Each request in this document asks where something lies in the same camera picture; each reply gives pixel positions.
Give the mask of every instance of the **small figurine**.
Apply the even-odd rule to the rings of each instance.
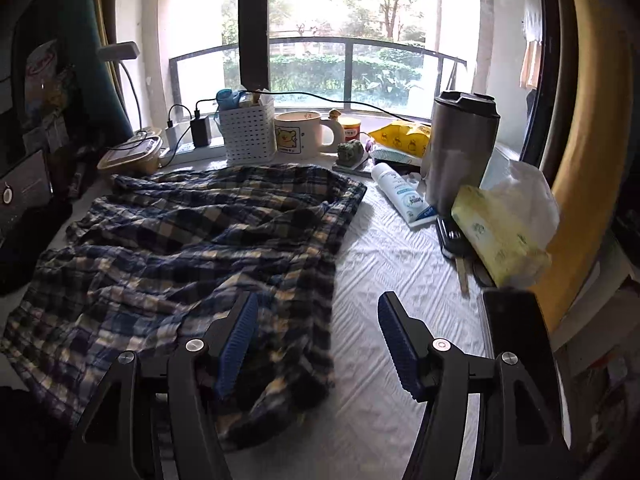
[[[341,166],[353,166],[362,160],[364,147],[359,140],[350,140],[338,144],[338,164]]]

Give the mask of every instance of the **small jar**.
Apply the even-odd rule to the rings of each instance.
[[[360,140],[360,125],[362,122],[359,119],[353,117],[338,117],[338,122],[344,128],[344,142],[350,140]]]

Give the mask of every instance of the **food container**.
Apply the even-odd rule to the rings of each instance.
[[[110,149],[98,162],[102,174],[153,174],[158,170],[160,147],[159,136],[137,136]]]
[[[362,122],[359,119],[340,116],[338,117],[338,122],[344,128],[344,142],[360,140],[360,125]]]

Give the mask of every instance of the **yellow snack bag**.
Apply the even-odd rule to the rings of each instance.
[[[527,288],[551,264],[550,255],[491,191],[462,186],[451,215],[496,286]]]
[[[377,143],[422,158],[431,137],[431,127],[411,121],[393,121],[369,134]]]

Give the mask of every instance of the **yellow curtain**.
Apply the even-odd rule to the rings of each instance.
[[[100,35],[100,43],[104,46],[109,44],[109,39],[107,35],[107,30],[104,25],[104,14],[102,12],[102,1],[103,0],[94,0],[95,7],[95,20],[98,25],[98,35]],[[109,75],[111,77],[111,82],[113,82],[113,86],[116,89],[116,93],[118,94],[118,98],[120,99],[120,103],[124,108],[124,99],[122,97],[122,88],[120,87],[120,80],[118,79],[118,74],[116,72],[116,68],[113,63],[107,63],[109,67]]]
[[[551,268],[532,290],[549,332],[571,306],[596,257],[614,210],[632,108],[632,59],[626,34],[601,0],[575,0],[578,84],[574,118],[553,194],[560,224],[547,250]]]

